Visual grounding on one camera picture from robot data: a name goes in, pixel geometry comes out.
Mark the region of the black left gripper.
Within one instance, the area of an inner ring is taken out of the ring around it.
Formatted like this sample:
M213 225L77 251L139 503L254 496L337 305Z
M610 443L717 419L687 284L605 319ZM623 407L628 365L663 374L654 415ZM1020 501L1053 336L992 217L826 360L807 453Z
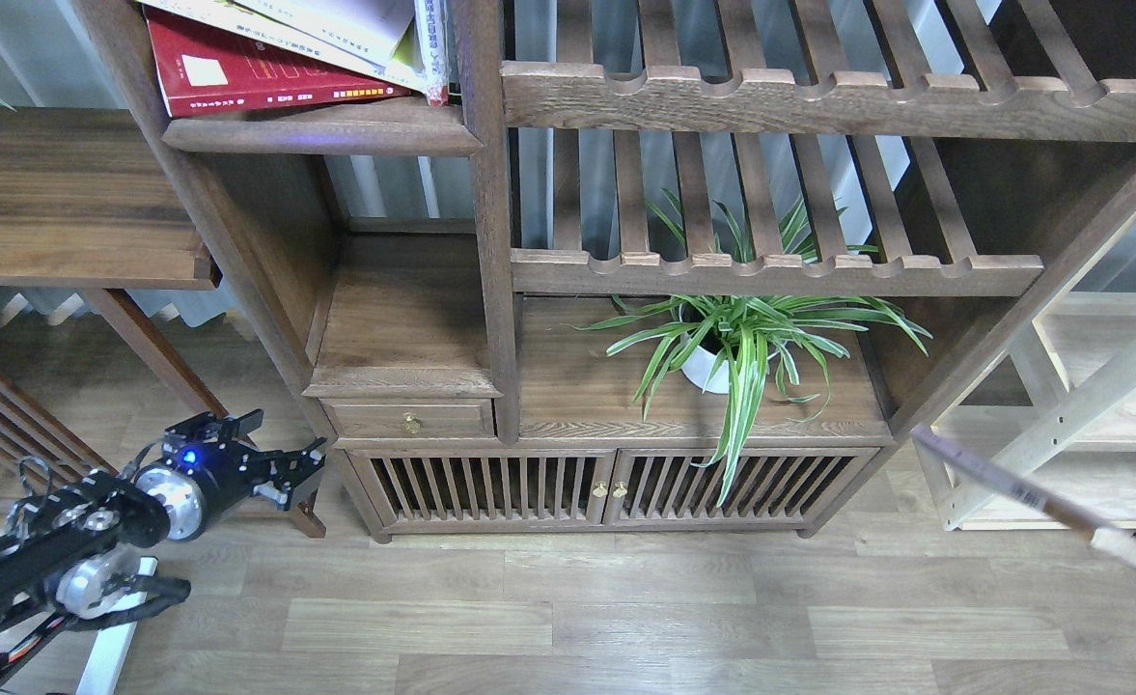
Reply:
M202 412L162 432L160 458L137 472L135 484L161 502L169 517L167 541L197 541L247 497L292 510L318 489L326 439L298 452L259 452L247 445L247 435L262 422L261 408L237 417Z

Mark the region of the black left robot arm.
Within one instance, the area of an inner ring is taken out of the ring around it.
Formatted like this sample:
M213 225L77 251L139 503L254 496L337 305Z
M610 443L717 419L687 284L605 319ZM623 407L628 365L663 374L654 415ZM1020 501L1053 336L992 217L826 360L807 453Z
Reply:
M317 491L324 438L295 452L245 443L264 411L177 422L122 472L97 470L15 503L0 536L0 687L65 630L151 619L187 598L189 581L140 571L140 549L197 541L247 499L292 510Z

